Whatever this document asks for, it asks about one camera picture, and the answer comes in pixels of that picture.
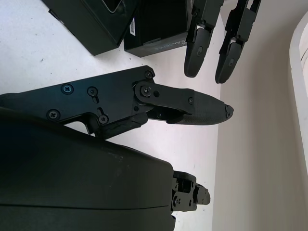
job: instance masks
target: black cardboard box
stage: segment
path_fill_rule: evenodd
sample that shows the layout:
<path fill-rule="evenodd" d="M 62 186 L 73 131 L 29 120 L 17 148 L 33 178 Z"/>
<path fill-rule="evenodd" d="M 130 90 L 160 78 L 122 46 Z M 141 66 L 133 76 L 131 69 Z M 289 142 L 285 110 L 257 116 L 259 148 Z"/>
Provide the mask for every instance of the black cardboard box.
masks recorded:
<path fill-rule="evenodd" d="M 97 55 L 121 44 L 139 0 L 43 0 L 50 13 Z"/>
<path fill-rule="evenodd" d="M 144 57 L 186 45 L 193 0 L 142 0 L 124 38 L 125 51 Z"/>

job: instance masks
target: screw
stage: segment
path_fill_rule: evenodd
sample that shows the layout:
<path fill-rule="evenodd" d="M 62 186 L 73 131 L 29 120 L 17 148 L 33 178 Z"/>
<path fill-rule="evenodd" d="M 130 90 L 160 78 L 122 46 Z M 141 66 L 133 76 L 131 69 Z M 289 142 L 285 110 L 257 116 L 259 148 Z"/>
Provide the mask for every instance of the screw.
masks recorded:
<path fill-rule="evenodd" d="M 64 84 L 61 90 L 66 95 L 72 94 L 74 91 L 72 85 L 69 84 Z"/>
<path fill-rule="evenodd" d="M 190 105 L 193 104 L 193 99 L 192 99 L 192 97 L 190 97 L 190 98 L 188 99 L 188 103 L 189 103 Z"/>
<path fill-rule="evenodd" d="M 106 123 L 108 123 L 108 117 L 106 115 L 101 115 L 100 117 L 98 117 L 98 121 L 101 124 L 106 124 Z"/>
<path fill-rule="evenodd" d="M 149 97 L 151 95 L 151 88 L 148 86 L 141 87 L 141 94 L 145 97 Z"/>
<path fill-rule="evenodd" d="M 151 71 L 146 71 L 145 72 L 145 77 L 146 78 L 153 78 L 154 76 L 153 76 L 153 73 Z"/>
<path fill-rule="evenodd" d="M 174 197 L 173 198 L 173 206 L 175 207 L 175 206 L 177 206 L 177 203 L 178 203 L 179 201 L 178 201 L 178 197 L 176 196 L 176 197 Z"/>
<path fill-rule="evenodd" d="M 200 56 L 202 53 L 203 47 L 199 47 L 198 48 L 198 52 L 197 52 L 197 56 Z"/>
<path fill-rule="evenodd" d="M 88 88 L 88 95 L 89 96 L 96 96 L 98 93 L 97 89 L 95 87 Z"/>
<path fill-rule="evenodd" d="M 47 117 L 50 120 L 58 120 L 60 117 L 60 113 L 57 110 L 52 109 L 48 111 Z"/>
<path fill-rule="evenodd" d="M 229 62 L 229 66 L 232 66 L 233 62 L 234 62 L 234 59 L 231 59 L 230 62 Z"/>

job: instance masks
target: robotic hand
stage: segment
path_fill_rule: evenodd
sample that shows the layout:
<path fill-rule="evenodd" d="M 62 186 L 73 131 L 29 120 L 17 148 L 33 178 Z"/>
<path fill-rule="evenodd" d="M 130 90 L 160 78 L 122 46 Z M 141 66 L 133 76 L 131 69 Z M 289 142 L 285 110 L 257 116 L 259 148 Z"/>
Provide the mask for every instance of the robotic hand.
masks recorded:
<path fill-rule="evenodd" d="M 173 211 L 209 204 L 195 176 L 105 141 L 148 119 L 211 125 L 233 115 L 153 78 L 142 66 L 0 96 L 0 230 L 172 231 Z M 96 137 L 63 126 L 74 121 Z"/>
<path fill-rule="evenodd" d="M 194 1 L 192 21 L 186 38 L 184 73 L 188 77 L 196 77 L 202 66 L 223 3 L 224 0 Z M 236 8 L 230 12 L 226 37 L 219 52 L 216 83 L 225 83 L 231 76 L 244 44 L 249 39 L 260 3 L 261 0 L 254 0 L 248 9 L 248 0 L 238 0 Z"/>

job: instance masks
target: white label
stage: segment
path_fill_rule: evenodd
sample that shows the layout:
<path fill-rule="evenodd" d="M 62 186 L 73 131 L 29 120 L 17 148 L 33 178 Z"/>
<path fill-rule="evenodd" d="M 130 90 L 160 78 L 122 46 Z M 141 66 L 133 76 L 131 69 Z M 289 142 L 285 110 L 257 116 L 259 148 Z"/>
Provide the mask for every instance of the white label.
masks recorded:
<path fill-rule="evenodd" d="M 131 24 L 129 26 L 129 31 L 133 36 L 136 36 L 136 31 L 135 31 L 135 18 L 133 18 L 133 21 L 131 21 Z"/>

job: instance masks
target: black plastic casing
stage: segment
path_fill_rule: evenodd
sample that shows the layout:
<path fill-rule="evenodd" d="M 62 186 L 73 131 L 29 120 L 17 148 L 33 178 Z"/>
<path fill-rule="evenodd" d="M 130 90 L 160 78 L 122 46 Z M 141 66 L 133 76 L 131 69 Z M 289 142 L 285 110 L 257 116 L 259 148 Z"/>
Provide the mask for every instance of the black plastic casing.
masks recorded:
<path fill-rule="evenodd" d="M 42 0 L 50 13 L 92 54 L 113 50 L 121 44 L 139 0 Z"/>
<path fill-rule="evenodd" d="M 173 168 L 0 108 L 0 230 L 170 231 Z"/>

